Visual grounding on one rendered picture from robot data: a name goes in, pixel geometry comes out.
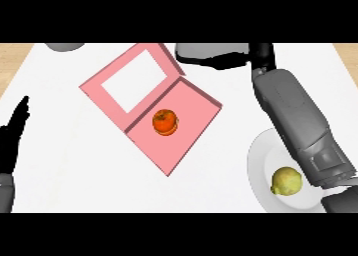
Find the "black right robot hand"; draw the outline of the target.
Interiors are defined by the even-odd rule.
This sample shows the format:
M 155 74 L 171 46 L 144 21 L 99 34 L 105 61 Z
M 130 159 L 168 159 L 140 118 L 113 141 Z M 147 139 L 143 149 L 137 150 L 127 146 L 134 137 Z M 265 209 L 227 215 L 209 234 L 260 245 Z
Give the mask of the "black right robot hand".
M 211 67 L 215 70 L 226 70 L 245 66 L 251 63 L 251 69 L 270 71 L 276 68 L 274 51 L 271 43 L 246 43 L 248 53 L 227 53 L 206 59 L 183 58 L 178 56 L 174 48 L 175 60 L 183 64 Z

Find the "pink cardboard box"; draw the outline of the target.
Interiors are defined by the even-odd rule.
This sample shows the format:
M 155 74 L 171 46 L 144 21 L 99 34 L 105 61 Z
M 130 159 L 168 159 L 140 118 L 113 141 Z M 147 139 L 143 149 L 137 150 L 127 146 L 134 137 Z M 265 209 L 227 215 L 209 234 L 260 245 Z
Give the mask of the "pink cardboard box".
M 165 78 L 128 112 L 102 84 L 128 62 L 147 52 Z M 159 170 L 170 175 L 198 137 L 212 121 L 221 103 L 183 78 L 183 71 L 162 43 L 136 43 L 79 85 L 79 89 L 124 132 Z M 178 127 L 168 136 L 153 131 L 153 114 L 168 109 Z

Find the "white plate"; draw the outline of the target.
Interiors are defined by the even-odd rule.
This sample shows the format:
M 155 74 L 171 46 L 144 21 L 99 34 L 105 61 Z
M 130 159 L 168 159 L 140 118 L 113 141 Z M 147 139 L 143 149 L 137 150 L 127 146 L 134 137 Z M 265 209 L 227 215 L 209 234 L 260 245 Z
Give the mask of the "white plate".
M 301 190 L 291 196 L 270 191 L 271 176 L 280 167 L 291 167 L 301 175 Z M 292 160 L 274 129 L 255 137 L 246 155 L 246 174 L 254 196 L 263 209 L 273 213 L 323 213 L 320 199 L 328 195 L 307 182 L 301 168 Z

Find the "yellow-green squash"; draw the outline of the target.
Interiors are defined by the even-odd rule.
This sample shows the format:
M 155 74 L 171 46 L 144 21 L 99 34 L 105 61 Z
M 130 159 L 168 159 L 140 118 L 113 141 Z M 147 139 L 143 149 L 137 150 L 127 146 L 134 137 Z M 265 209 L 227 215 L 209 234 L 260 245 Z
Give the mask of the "yellow-green squash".
M 302 187 L 301 175 L 291 167 L 280 167 L 271 175 L 270 192 L 274 195 L 291 196 Z

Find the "large grey rounded object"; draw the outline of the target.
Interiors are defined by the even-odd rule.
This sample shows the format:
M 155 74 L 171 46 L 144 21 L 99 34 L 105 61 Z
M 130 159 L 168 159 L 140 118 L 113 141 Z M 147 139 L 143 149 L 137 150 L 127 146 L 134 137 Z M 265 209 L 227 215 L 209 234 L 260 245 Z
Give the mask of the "large grey rounded object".
M 236 52 L 248 53 L 246 43 L 177 43 L 175 52 L 183 58 L 206 59 Z

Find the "orange round fruit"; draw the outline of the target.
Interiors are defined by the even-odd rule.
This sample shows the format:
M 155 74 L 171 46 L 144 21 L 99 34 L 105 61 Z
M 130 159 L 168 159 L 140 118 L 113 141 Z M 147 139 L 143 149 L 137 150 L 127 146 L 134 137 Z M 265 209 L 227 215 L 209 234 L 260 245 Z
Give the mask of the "orange round fruit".
M 152 127 L 155 132 L 168 136 L 177 129 L 178 119 L 174 112 L 168 109 L 161 109 L 152 116 Z

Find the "small grey rounded object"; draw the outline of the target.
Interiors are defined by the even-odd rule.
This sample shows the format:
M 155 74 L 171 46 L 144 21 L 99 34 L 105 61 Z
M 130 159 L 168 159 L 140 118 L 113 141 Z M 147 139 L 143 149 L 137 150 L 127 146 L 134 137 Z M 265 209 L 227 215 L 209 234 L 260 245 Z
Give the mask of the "small grey rounded object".
M 68 52 L 78 49 L 82 43 L 47 43 L 45 46 L 56 52 Z

